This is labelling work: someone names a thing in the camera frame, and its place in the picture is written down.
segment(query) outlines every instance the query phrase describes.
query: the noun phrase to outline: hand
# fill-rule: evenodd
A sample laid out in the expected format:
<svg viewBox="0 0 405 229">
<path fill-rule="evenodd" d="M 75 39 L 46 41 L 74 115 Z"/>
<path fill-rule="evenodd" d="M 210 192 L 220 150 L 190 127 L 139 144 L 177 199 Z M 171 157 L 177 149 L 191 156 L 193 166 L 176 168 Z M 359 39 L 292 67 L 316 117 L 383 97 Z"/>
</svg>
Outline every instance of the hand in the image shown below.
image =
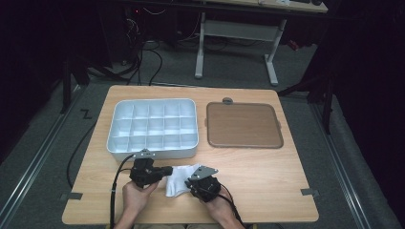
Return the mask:
<svg viewBox="0 0 405 229">
<path fill-rule="evenodd" d="M 138 214 L 145 208 L 152 192 L 158 187 L 159 182 L 142 189 L 134 181 L 126 183 L 122 187 L 124 209 L 122 216 L 114 228 L 131 228 Z"/>
<path fill-rule="evenodd" d="M 219 194 L 231 200 L 230 194 L 226 190 L 221 189 Z M 245 229 L 235 218 L 232 207 L 225 199 L 216 197 L 209 202 L 203 202 L 201 200 L 200 202 L 205 205 L 209 215 L 220 223 L 224 229 Z"/>
</svg>

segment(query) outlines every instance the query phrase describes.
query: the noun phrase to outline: gray floor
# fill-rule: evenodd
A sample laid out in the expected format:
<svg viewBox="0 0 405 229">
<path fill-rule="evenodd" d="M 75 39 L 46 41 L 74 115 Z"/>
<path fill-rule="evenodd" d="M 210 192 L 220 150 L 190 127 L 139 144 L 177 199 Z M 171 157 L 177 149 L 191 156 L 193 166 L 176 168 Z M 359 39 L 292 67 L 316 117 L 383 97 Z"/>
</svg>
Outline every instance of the gray floor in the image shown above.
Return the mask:
<svg viewBox="0 0 405 229">
<path fill-rule="evenodd" d="M 266 44 L 255 46 L 260 51 Z M 216 49 L 220 45 L 208 48 Z M 256 52 L 235 52 L 239 47 L 205 53 L 204 77 L 194 78 L 196 48 L 178 46 L 176 49 L 160 45 L 158 52 L 163 59 L 162 68 L 154 79 L 156 84 L 177 84 L 198 87 L 249 88 L 281 91 L 300 81 L 315 46 L 293 51 L 281 46 L 274 59 L 279 86 L 272 87 L 266 73 L 263 57 Z M 141 81 L 143 85 L 158 68 L 160 61 L 152 52 L 143 53 Z M 66 115 L 60 115 L 62 89 L 58 87 L 53 98 L 32 120 L 30 128 L 23 135 L 8 159 L 0 166 L 0 206 L 1 218 L 7 228 L 105 228 L 105 225 L 65 225 L 61 216 L 66 200 L 61 199 L 70 192 L 66 179 L 66 168 L 80 139 L 96 122 L 105 95 L 111 85 L 122 84 L 106 78 L 93 77 L 87 88 L 77 90 L 75 104 Z M 333 113 L 330 120 L 331 135 L 325 135 L 319 127 L 318 105 L 308 104 L 305 93 L 294 93 L 281 98 L 288 119 L 288 126 L 296 144 L 299 156 L 309 181 L 309 186 L 319 192 L 315 203 L 319 220 L 312 223 L 282 223 L 288 228 L 401 228 L 393 212 L 388 207 L 378 184 L 356 146 L 350 129 L 342 115 L 336 99 L 333 100 Z M 60 129 L 53 129 L 55 123 L 63 123 Z M 75 180 L 76 173 L 90 139 L 87 135 L 77 150 L 70 175 Z M 336 168 L 338 154 L 343 165 Z M 32 161 L 43 161 L 31 164 Z M 26 171 L 38 171 L 30 174 Z M 340 177 L 346 177 L 354 190 L 365 219 L 359 219 L 353 201 L 345 190 L 347 184 Z M 13 194 L 20 180 L 27 182 L 26 193 Z M 18 201 L 11 204 L 10 197 Z M 279 228 L 274 223 L 260 224 L 260 229 Z"/>
</svg>

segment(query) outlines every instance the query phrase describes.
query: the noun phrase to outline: table leg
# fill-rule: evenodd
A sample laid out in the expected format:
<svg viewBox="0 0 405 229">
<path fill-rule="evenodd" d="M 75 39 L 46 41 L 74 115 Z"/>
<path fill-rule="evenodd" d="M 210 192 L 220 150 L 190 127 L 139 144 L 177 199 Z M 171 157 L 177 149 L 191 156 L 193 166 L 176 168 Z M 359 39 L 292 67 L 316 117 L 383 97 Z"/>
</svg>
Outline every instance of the table leg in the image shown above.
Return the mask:
<svg viewBox="0 0 405 229">
<path fill-rule="evenodd" d="M 196 64 L 196 78 L 203 77 L 203 39 L 205 32 L 205 12 L 202 12 L 202 22 L 200 28 L 200 46 L 199 52 L 197 53 L 197 64 Z"/>
<path fill-rule="evenodd" d="M 276 75 L 276 72 L 274 71 L 274 66 L 273 66 L 273 58 L 277 51 L 277 47 L 280 43 L 281 36 L 283 35 L 283 31 L 284 31 L 284 27 L 286 26 L 286 23 L 287 23 L 287 19 L 283 19 L 281 21 L 281 23 L 278 27 L 278 30 L 276 32 L 276 36 L 273 41 L 271 52 L 270 52 L 270 54 L 265 55 L 268 77 L 270 78 L 270 84 L 273 86 L 278 85 L 277 75 Z"/>
</svg>

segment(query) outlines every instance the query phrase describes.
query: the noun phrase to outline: tray compartment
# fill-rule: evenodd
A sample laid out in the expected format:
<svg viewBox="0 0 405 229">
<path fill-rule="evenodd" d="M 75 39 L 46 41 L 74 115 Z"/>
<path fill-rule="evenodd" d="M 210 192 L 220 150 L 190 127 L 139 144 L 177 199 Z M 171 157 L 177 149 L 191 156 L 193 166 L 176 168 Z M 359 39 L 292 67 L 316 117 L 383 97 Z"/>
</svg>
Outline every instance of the tray compartment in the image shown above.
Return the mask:
<svg viewBox="0 0 405 229">
<path fill-rule="evenodd" d="M 135 158 L 184 158 L 196 154 L 199 142 L 196 105 L 188 98 L 118 102 L 108 151 L 118 161 Z"/>
</svg>

